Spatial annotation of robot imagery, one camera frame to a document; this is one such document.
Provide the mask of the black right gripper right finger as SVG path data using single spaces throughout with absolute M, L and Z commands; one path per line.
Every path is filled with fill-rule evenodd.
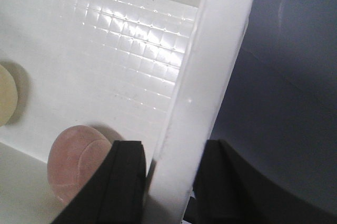
M 272 182 L 225 140 L 207 140 L 187 205 L 189 223 L 336 223 Z

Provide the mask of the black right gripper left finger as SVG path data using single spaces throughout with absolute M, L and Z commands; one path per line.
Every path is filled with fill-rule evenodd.
M 53 223 L 141 223 L 146 160 L 140 141 L 115 141 L 101 166 Z

